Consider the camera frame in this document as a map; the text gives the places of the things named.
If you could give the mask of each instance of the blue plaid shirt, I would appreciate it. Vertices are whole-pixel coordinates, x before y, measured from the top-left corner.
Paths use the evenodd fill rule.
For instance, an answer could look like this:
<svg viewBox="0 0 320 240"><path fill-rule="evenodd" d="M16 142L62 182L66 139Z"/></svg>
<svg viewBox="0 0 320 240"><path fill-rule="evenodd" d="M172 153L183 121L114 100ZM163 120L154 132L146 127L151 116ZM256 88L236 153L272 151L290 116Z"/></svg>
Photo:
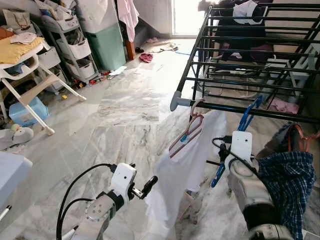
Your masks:
<svg viewBox="0 0 320 240"><path fill-rule="evenodd" d="M307 200L316 180L308 152L276 153L258 161L264 181L286 226L296 240L303 240L302 224Z"/></svg>

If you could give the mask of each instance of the storage rack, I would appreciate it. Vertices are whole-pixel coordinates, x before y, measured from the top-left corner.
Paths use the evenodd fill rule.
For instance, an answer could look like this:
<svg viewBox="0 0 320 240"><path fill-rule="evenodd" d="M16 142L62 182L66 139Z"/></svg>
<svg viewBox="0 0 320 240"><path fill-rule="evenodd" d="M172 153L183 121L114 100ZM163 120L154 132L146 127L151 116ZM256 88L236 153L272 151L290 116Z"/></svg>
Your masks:
<svg viewBox="0 0 320 240"><path fill-rule="evenodd" d="M66 39L65 34L69 33L71 31L74 30L79 30L80 34L82 35L82 39L85 39L85 43L87 45L87 47L90 49L89 44L87 39L84 36L84 33L82 32L81 26L79 24L79 21L77 19L76 16L73 16L72 19L67 19L67 20L59 20L56 21L54 20L52 17L47 16L47 15L43 15L41 17L42 19L42 23L45 26L45 29L47 30L49 37L51 38L56 50L59 53L59 56L61 56L63 63L65 64L65 66L67 67L67 69L69 70L70 74L77 80L80 80L84 83L88 83L90 80L94 79L95 77L98 76L99 72L97 69L97 66L95 64L94 58L92 57L91 54L91 50L88 51L88 54L83 55L81 58L76 58L74 56L74 53L72 52L71 48L69 47L68 41ZM65 51L63 51L61 49L61 46L58 45L57 40L54 38L53 33L59 34L60 39L63 42L63 45L65 46ZM83 59L88 57L92 67L94 69L94 73L86 76L83 72L83 68L81 69L81 67L79 66L79 64L77 63L77 60ZM72 70L70 67L70 64L67 63L66 60L70 60L73 64L73 66L75 67L76 70Z"/></svg>
<svg viewBox="0 0 320 240"><path fill-rule="evenodd" d="M232 91L249 91L251 93L267 94L266 104L259 109L252 109L250 114L284 119L288 121L307 122L319 124L320 119L310 117L305 114L304 108L307 103L307 99L310 95L320 96L320 91L313 89L313 84L316 75L320 73L320 52L315 54L309 54L306 52L311 44L317 44L320 49L320 14L318 17L275 17L268 16L272 11L304 11L304 12L316 12L320 13L320 4L304 4L304 3L258 3L258 7L267 7L266 15L262 17L236 17L236 16L221 16L219 13L223 11L233 11L233 8L227 8L222 5L211 5L204 17L203 24L200 28L199 34L196 38L195 44L192 48L190 57L187 61L186 67L183 71L182 77L173 95L170 110L174 111L178 105L192 106L195 102L196 92L201 91L202 97L213 97L215 102L200 102L197 107L216 109L234 113L244 113L247 109L248 102L253 102L256 97L237 97L228 95L211 94L206 91L208 88L216 88L220 90L232 90ZM310 22L311 27L288 27L277 26L265 26L262 25L217 25L214 20L232 20L232 19L256 19L257 21L263 20L263 23L267 21L292 21L292 22ZM265 37L248 37L248 36L216 36L215 33L218 30L265 30ZM273 37L272 34L285 34L284 37ZM268 44L276 44L279 46L296 46L295 52L279 52L268 50L252 50L252 49L221 49L215 47L214 43L221 41L263 41ZM259 63L253 61L245 61L242 59L235 59L232 61L221 62L214 56L214 53L221 52L231 53L258 53L258 54L271 54L281 56L277 58L285 58L286 61L278 62L272 60L265 60ZM299 60L304 58L308 61L309 58L313 58L314 68L295 67ZM243 73L235 72L234 70L241 69L242 72L250 73L247 76L247 81L235 80L234 77L243 78L246 75ZM231 72L221 72L219 70L233 70ZM301 74L307 76L305 84L299 87L293 77L294 74ZM192 99L181 98L182 91L186 81L194 81ZM298 99L298 112L297 114L278 112L269 110L270 103L275 96L294 97Z"/></svg>

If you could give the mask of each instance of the blue plastic container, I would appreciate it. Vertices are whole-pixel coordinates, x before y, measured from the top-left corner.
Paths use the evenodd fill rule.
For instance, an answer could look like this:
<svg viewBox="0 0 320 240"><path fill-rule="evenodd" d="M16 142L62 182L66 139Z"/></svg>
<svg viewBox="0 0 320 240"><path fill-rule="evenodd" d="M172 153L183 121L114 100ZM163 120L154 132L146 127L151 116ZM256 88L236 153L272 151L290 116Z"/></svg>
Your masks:
<svg viewBox="0 0 320 240"><path fill-rule="evenodd" d="M29 106L33 111L38 114L38 116L45 120L48 115L48 107L46 107L38 97L32 99ZM37 120L28 112L28 110L20 103L12 104L9 108L9 116L14 121L14 123L21 125L22 127L35 124Z"/></svg>

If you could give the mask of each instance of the black metal drying rack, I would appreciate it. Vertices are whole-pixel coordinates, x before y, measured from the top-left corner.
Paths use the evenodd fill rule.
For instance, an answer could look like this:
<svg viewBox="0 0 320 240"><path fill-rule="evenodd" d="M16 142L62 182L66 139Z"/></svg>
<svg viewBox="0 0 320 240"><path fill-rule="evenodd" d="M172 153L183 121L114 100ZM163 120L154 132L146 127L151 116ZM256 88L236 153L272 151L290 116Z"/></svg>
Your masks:
<svg viewBox="0 0 320 240"><path fill-rule="evenodd" d="M310 117L305 114L304 108L307 103L307 99L310 95L319 95L320 91L313 89L313 84L317 74L320 74L320 53L312 55L315 61L315 67L310 68L294 68L295 64L300 58L310 57L310 54L306 53L306 49L310 44L320 44L320 40L315 40L320 32L320 14L318 17L274 17L268 16L271 11L305 11L305 12L317 12L320 13L320 4L304 4L304 3L258 3L258 7L267 7L266 15L259 17L258 20L263 21L294 21L294 22L311 22L311 27L285 27L285 26L265 26L263 25L216 25L214 20L226 20L226 19L256 19L257 17L235 17L235 16L221 16L217 15L217 12L232 11L233 8L226 8L220 5L211 5L204 17L203 24L200 28L199 34L196 38L195 44L192 48L190 57L187 61L186 67L183 71L181 80L178 84L177 90L173 95L170 109L174 111L178 105L192 106L195 103L196 92L201 91L202 97L209 96L213 99L224 99L222 104L216 102L200 102L197 107L206 109L216 109L235 113L244 113L247 109L248 102L253 102L254 98L243 98L237 96L226 96L210 94L205 91L206 88L218 88L235 91L244 91L240 88L245 86L246 91L257 94L268 94L266 104L259 109L252 109L249 113L256 116L263 116L276 119L284 119L288 121L306 122L319 124L320 119ZM218 30L265 30L265 37L248 37L248 36L216 36ZM294 37L271 37L270 34L279 33L289 35L295 35ZM221 41L264 41L269 44L276 44L280 46L296 46L295 52L277 52L266 50L252 50L252 49L221 49L215 48L214 43ZM289 65L271 66L266 67L265 64L273 63L270 60L254 63L253 61L245 61L234 59L232 62L226 61L221 63L218 59L215 62L208 61L213 56L214 52L231 52L231 53L256 53L256 54L271 54L281 56L280 58L286 58ZM198 52L198 59L195 58L196 52ZM219 72L217 70L236 70L241 69L244 72L250 73L248 77L250 81L234 80L230 77L244 77L239 72ZM288 81L292 79L292 73L298 72L308 74L304 87L297 87L295 84L289 85ZM278 77L271 77L270 74L277 73ZM273 84L267 84L267 80L274 80ZM182 91L186 81L194 81L192 99L181 98ZM261 91L260 88L268 89L268 91ZM269 110L270 103L275 96L296 96L296 93L300 93L298 97L298 112L297 114L278 112Z"/></svg>

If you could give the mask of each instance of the marble floor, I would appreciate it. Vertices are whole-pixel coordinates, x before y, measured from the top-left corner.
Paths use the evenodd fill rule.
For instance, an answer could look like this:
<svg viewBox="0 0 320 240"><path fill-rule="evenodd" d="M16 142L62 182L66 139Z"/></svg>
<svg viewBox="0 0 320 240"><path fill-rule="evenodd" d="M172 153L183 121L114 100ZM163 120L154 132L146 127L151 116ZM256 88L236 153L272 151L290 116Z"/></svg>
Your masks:
<svg viewBox="0 0 320 240"><path fill-rule="evenodd" d="M194 40L171 42L191 47ZM145 50L156 48L159 47L144 47ZM7 200L13 208L1 221L0 240L55 239L63 195L71 181L92 165L135 163L136 186L143 186L157 160L189 120L187 107L179 106L174 112L169 110L189 56L172 51L153 55L152 63L136 59L113 79L79 89L78 92L87 98L86 102L79 102L72 95L66 100L55 96L48 104L50 117L46 120L55 134L47 136L41 126L35 124L32 127L35 136L31 141L8 149L30 159L33 167ZM185 84L183 97L191 96L191 87L192 82ZM240 118L239 114L227 113L229 133L238 126ZM283 124L282 120L255 117L248 128L253 134L253 153L263 148ZM317 145L313 151L319 153ZM217 187L210 188L216 170L213 165L207 166L200 192L177 221L178 240L241 239L244 235L245 221L234 195L227 193L225 176ZM92 171L76 183L68 199L96 197L108 190L110 179L108 169ZM304 228L316 235L320 235L319 199L319 189L314 188L304 223ZM84 203L79 203L70 209L64 230L79 222L84 207ZM145 212L143 200L132 200L130 208L111 221L105 239L139 240L145 234ZM305 234L305 240L319 239L311 233Z"/></svg>

